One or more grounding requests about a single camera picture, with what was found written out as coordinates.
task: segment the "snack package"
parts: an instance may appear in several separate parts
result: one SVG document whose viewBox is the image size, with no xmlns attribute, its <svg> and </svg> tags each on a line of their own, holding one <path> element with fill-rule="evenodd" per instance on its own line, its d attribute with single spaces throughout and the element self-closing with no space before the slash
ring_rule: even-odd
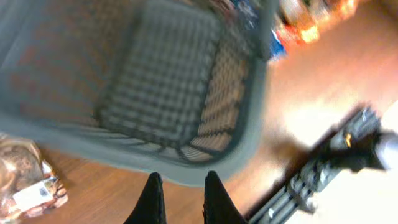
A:
<svg viewBox="0 0 398 224">
<path fill-rule="evenodd" d="M 58 208 L 67 191 L 29 140 L 0 137 L 0 223 L 17 223 Z"/>
</svg>

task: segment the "blue package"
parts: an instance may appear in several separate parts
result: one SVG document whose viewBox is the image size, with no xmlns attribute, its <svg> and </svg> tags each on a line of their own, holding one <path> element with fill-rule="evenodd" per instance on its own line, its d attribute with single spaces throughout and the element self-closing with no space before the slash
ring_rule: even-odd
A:
<svg viewBox="0 0 398 224">
<path fill-rule="evenodd" d="M 269 43 L 269 50 L 271 53 L 270 60 L 272 60 L 272 61 L 276 61 L 286 55 L 285 47 L 279 41 L 279 39 L 274 31 L 272 31 L 271 41 Z"/>
</svg>

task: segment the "basket handle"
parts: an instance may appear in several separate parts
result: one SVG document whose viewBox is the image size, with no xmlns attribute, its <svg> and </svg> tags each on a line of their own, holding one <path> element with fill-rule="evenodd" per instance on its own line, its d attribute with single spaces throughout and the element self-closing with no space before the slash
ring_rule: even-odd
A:
<svg viewBox="0 0 398 224">
<path fill-rule="evenodd" d="M 274 15 L 277 11 L 278 0 L 260 0 L 259 11 L 259 54 L 264 60 L 271 57 L 269 43 L 271 41 L 271 28 L 274 24 Z"/>
</svg>

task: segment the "merchandise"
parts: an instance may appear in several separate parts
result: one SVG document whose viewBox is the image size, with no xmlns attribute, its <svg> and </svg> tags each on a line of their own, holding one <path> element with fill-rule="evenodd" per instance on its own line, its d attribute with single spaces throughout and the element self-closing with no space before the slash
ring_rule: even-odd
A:
<svg viewBox="0 0 398 224">
<path fill-rule="evenodd" d="M 272 31 L 269 49 L 271 52 L 271 59 L 269 60 L 269 62 L 277 61 L 281 57 L 284 57 L 286 55 L 285 47 L 282 45 L 282 43 L 278 39 L 277 34 L 274 31 Z"/>
<path fill-rule="evenodd" d="M 62 183 L 32 141 L 0 136 L 0 175 L 0 223 L 39 216 L 68 200 Z"/>
<path fill-rule="evenodd" d="M 298 30 L 286 23 L 282 22 L 279 15 L 275 15 L 273 31 L 276 33 L 278 40 L 286 50 L 296 45 L 305 44 Z"/>
<path fill-rule="evenodd" d="M 331 11 L 324 0 L 309 0 L 305 2 L 314 21 L 319 25 L 331 19 Z"/>
<path fill-rule="evenodd" d="M 298 30 L 304 42 L 319 39 L 318 26 L 301 0 L 280 0 L 279 4 L 287 22 Z"/>
<path fill-rule="evenodd" d="M 341 19 L 347 19 L 355 14 L 358 0 L 324 0 L 330 10 Z"/>
</svg>

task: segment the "shopping basket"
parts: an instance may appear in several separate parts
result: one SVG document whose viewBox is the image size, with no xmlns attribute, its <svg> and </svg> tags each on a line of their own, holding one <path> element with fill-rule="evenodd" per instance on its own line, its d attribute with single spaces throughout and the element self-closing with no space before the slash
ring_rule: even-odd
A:
<svg viewBox="0 0 398 224">
<path fill-rule="evenodd" d="M 255 34 L 222 1 L 4 0 L 0 131 L 203 185 L 261 136 L 275 1 Z"/>
</svg>

